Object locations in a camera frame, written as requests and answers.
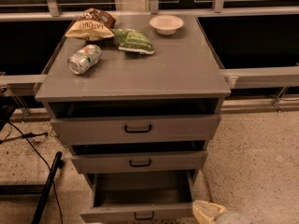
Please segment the silver soda can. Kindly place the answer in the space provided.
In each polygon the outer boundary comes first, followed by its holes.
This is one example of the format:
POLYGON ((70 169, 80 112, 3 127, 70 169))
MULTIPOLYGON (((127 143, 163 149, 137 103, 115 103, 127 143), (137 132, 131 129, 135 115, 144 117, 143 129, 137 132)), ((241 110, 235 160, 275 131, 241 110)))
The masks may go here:
POLYGON ((76 75, 83 75, 100 62, 102 50, 97 45, 87 45, 68 58, 69 69, 76 75))

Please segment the grey middle drawer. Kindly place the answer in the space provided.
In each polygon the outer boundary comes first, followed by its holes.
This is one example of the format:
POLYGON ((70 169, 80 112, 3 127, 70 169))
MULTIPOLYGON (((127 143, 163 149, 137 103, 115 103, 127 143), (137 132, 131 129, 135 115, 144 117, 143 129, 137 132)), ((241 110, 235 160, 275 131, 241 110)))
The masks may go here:
POLYGON ((81 174, 200 169, 207 157, 203 141, 82 145, 71 161, 81 174))

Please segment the black stand leg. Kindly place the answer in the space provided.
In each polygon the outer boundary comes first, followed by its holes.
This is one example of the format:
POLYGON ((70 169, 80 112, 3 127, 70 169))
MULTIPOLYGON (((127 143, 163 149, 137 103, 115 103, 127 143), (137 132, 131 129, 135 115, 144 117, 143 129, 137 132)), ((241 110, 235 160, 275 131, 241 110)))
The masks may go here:
POLYGON ((41 197, 39 199, 33 220, 31 224, 39 224, 46 203, 48 201, 49 195, 50 195, 50 190, 52 188, 52 186, 54 185, 54 177, 57 173, 57 170, 59 167, 61 167, 63 165, 63 160, 62 160, 62 153, 60 151, 58 151, 55 155, 55 158, 53 160, 52 166, 50 167, 50 172, 48 174, 48 178, 46 181, 46 184, 44 185, 42 192, 41 192, 41 197))

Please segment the grey top drawer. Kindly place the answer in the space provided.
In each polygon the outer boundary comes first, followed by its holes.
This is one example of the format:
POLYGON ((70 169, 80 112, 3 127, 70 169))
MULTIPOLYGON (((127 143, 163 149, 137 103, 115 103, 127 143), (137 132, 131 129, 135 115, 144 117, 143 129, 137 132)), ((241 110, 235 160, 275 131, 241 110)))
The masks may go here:
POLYGON ((54 103, 63 143, 95 145, 211 139, 221 116, 202 99, 54 103))

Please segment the grey drawer cabinet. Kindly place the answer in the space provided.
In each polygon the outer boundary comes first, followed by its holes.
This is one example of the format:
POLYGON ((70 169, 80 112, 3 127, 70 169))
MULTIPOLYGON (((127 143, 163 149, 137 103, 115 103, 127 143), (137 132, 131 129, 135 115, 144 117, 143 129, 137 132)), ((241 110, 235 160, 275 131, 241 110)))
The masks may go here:
POLYGON ((230 92, 211 54, 205 35, 193 15, 183 16, 184 25, 170 36, 159 35, 148 15, 123 15, 117 25, 144 32, 154 53, 122 51, 113 41, 100 41, 100 62, 84 75, 73 74, 67 59, 83 48, 80 40, 68 38, 42 83, 36 99, 56 117, 54 103, 202 99, 220 115, 223 99, 230 92))

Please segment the metal window rail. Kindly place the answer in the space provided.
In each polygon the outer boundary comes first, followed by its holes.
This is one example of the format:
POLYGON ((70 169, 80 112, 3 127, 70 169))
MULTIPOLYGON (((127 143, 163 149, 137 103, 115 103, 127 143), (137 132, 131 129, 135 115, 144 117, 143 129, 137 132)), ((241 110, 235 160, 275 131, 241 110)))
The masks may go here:
MULTIPOLYGON (((299 67, 221 69, 231 89, 298 87, 299 67)), ((0 84, 42 83, 46 75, 0 76, 0 84)))

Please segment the grey drawer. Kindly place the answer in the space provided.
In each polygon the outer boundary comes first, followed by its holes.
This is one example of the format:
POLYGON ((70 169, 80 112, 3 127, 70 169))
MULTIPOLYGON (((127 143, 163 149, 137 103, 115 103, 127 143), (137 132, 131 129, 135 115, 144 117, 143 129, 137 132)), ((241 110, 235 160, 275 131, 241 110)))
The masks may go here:
POLYGON ((91 207, 81 217, 87 223, 191 217, 192 175, 188 170, 96 175, 91 207))
POLYGON ((81 174, 200 169, 207 157, 203 141, 82 145, 71 161, 81 174))
POLYGON ((63 143, 95 145, 211 139, 221 116, 202 99, 54 103, 63 143))

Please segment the white bowl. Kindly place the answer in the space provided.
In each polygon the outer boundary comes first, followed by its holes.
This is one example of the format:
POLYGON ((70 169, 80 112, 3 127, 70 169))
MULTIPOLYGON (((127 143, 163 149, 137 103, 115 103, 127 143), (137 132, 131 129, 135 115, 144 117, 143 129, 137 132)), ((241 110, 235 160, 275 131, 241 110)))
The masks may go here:
POLYGON ((177 16, 160 15, 152 18, 149 24, 160 35, 173 35, 183 26, 184 21, 177 16))

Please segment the green chip bag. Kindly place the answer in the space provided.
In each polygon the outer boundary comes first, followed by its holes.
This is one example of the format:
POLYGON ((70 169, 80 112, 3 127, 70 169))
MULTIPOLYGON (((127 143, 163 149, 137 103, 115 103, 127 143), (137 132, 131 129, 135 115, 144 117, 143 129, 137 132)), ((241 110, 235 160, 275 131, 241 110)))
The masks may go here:
POLYGON ((112 32, 119 42, 119 50, 147 55, 154 53, 152 43, 144 32, 134 29, 113 29, 112 32))

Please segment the brown chip bag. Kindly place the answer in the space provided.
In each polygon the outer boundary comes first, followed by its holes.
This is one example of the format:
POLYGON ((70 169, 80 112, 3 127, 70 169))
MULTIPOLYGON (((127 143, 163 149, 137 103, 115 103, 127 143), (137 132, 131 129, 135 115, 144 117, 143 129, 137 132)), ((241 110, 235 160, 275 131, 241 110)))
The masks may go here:
POLYGON ((66 37, 73 37, 87 41, 98 41, 111 38, 114 34, 117 17, 104 10, 89 8, 85 10, 65 33, 66 37))

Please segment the grey bottom drawer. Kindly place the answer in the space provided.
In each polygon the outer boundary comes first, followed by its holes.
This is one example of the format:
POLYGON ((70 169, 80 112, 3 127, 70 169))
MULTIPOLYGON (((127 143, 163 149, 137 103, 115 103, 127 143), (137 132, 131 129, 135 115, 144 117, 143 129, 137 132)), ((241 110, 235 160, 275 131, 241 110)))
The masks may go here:
POLYGON ((91 207, 81 217, 87 223, 191 217, 192 175, 188 170, 96 175, 91 207))

